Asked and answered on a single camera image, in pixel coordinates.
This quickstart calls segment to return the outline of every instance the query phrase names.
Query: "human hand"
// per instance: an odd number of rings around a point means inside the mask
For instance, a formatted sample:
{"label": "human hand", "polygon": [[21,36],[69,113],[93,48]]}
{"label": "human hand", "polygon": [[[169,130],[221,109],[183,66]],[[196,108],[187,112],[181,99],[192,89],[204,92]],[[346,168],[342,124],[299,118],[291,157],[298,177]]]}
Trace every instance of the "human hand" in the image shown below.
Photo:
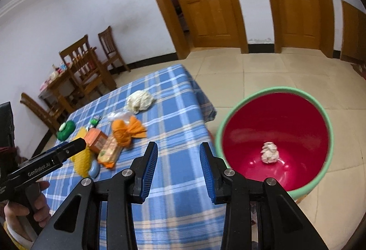
{"label": "human hand", "polygon": [[[48,181],[39,181],[38,183],[40,185],[41,191],[49,187]],[[50,220],[51,218],[47,199],[43,193],[41,193],[40,196],[36,199],[36,201],[34,202],[34,206],[38,210],[38,212],[35,213],[33,216],[34,220],[37,221],[40,227],[43,228],[46,226],[48,220]],[[21,235],[23,238],[30,241],[31,238],[27,235],[18,219],[18,216],[27,216],[29,214],[28,208],[16,202],[8,202],[8,204],[4,208],[4,213],[7,225],[18,235]]]}

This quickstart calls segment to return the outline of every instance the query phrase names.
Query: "tablecloth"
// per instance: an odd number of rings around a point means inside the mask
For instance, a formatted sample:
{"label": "tablecloth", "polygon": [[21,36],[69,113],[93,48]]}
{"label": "tablecloth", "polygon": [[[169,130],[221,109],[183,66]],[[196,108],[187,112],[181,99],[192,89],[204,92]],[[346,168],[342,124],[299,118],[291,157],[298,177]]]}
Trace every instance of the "tablecloth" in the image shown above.
{"label": "tablecloth", "polygon": [[[96,181],[108,179],[142,156],[149,141],[158,145],[159,156],[150,194],[142,205],[133,204],[139,249],[219,249],[225,205],[214,205],[208,197],[199,160],[199,146],[208,141],[205,122],[215,118],[212,103],[182,65],[162,69],[131,82],[72,113],[77,133],[95,115],[103,115],[98,128],[109,134],[106,115],[123,108],[136,90],[147,90],[156,101],[137,114],[147,128],[146,139],[134,139],[133,148],[123,150],[114,170],[101,169]],[[80,181],[69,160],[44,178],[51,186],[45,195],[53,213]],[[106,249],[106,204],[101,215],[101,249]]]}

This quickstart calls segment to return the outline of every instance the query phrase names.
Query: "chair backrest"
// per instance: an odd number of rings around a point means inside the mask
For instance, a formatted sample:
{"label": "chair backrest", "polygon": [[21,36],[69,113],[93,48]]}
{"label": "chair backrest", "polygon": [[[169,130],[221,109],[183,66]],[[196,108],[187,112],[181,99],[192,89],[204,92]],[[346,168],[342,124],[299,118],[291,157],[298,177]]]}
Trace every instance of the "chair backrest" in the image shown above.
{"label": "chair backrest", "polygon": [[116,44],[112,37],[112,27],[108,26],[106,30],[98,34],[100,44],[107,58],[110,58],[110,54],[118,53]]}
{"label": "chair backrest", "polygon": [[87,83],[94,74],[100,74],[99,63],[94,51],[90,48],[88,35],[85,35],[59,54],[70,71],[71,77],[81,86]]}
{"label": "chair backrest", "polygon": [[21,94],[20,103],[29,108],[53,133],[60,128],[60,123],[24,92]]}

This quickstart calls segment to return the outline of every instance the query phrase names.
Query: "finger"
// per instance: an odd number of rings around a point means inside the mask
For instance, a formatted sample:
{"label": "finger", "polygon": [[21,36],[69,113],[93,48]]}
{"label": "finger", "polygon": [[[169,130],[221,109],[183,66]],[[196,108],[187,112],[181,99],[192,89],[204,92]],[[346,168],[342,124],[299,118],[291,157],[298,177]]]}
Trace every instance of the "finger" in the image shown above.
{"label": "finger", "polygon": [[43,193],[35,200],[34,206],[37,210],[43,208],[47,204],[47,199]]}
{"label": "finger", "polygon": [[33,218],[37,222],[45,220],[49,215],[49,206],[44,206],[37,213],[33,215]]}
{"label": "finger", "polygon": [[17,202],[8,202],[4,208],[4,213],[6,216],[27,216],[29,210],[27,207],[18,204]]}
{"label": "finger", "polygon": [[49,187],[48,181],[38,181],[41,191],[46,190]]}
{"label": "finger", "polygon": [[39,222],[40,227],[44,228],[50,219],[51,219],[51,215],[49,214],[49,216],[45,220],[42,220],[41,222]]}

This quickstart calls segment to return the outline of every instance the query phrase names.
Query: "orange bow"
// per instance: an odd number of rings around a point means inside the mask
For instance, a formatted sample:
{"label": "orange bow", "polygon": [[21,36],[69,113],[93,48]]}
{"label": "orange bow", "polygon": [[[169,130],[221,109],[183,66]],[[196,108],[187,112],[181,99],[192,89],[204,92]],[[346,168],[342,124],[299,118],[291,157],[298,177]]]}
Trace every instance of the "orange bow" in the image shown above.
{"label": "orange bow", "polygon": [[112,132],[121,147],[129,147],[132,138],[146,138],[146,128],[135,116],[130,117],[128,125],[123,120],[114,120]]}

